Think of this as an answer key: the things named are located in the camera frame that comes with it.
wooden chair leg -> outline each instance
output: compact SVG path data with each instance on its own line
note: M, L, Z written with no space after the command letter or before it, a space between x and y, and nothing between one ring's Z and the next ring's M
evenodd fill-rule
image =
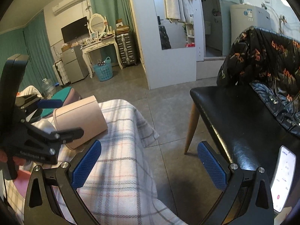
M190 112L190 122L189 122L189 126L188 126L188 132L187 132L185 148L184 148L184 154L185 155L188 152L188 149L189 149L190 144L192 142L193 136L195 134L197 124L198 124L198 120L199 120L199 116L200 116L200 113L199 113L195 103L193 102L192 110Z

bathroom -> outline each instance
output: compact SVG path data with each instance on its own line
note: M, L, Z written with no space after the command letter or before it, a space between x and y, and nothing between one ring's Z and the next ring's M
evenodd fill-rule
M201 0L205 27L206 58L221 57L223 31L220 0Z

plaid blanket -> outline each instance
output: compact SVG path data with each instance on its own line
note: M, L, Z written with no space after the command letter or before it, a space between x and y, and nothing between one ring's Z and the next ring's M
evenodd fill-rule
M153 174L143 153L143 147L152 144L158 134L127 101L111 100L99 106L108 131L97 137L102 145L101 156L84 186L77 189L88 209L101 225L185 224L157 199ZM58 164L52 167L70 161L74 155L62 145ZM6 181L6 187L8 202L22 223L25 199L12 181ZM75 223L58 187L54 188L65 218Z

black leather bench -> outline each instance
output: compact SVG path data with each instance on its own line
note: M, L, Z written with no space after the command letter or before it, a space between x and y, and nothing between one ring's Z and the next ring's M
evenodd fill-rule
M195 133L199 114L220 153L242 169L264 167L272 181L279 148L287 147L297 156L292 188L286 207L300 198L300 139L288 133L250 86L194 88L193 106L184 153Z

flat screen tv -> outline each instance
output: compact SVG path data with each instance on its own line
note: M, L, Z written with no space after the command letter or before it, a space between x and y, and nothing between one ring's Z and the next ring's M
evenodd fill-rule
M63 27L61 29L62 37L65 43L68 43L71 40L74 40L82 35L88 34L88 18L84 17L82 19L78 19L73 23Z

